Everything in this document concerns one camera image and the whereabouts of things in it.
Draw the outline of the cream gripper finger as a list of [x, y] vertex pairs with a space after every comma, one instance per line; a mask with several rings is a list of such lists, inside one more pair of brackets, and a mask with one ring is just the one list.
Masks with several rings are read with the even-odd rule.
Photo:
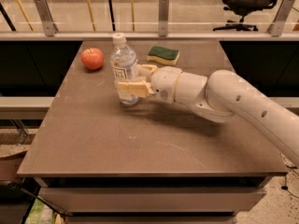
[[147, 98], [154, 93], [151, 85], [146, 81], [117, 81], [116, 88], [126, 94]]
[[137, 66], [138, 75], [140, 77], [151, 77], [151, 75], [158, 69], [157, 65], [153, 64], [139, 64]]

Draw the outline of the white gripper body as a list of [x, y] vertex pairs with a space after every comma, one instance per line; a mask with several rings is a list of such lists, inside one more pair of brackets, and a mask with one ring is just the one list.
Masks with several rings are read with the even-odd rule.
[[180, 68], [172, 66], [158, 68], [150, 80], [154, 97], [161, 102], [173, 104], [175, 102], [176, 84], [181, 73]]

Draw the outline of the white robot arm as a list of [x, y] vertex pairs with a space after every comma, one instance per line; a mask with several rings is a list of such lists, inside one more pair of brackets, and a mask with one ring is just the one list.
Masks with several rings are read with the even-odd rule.
[[137, 77], [117, 80], [116, 89], [126, 95], [186, 105], [196, 115], [218, 123], [238, 115], [299, 166], [299, 117], [236, 73], [218, 70], [205, 77], [151, 64], [139, 65], [137, 70]]

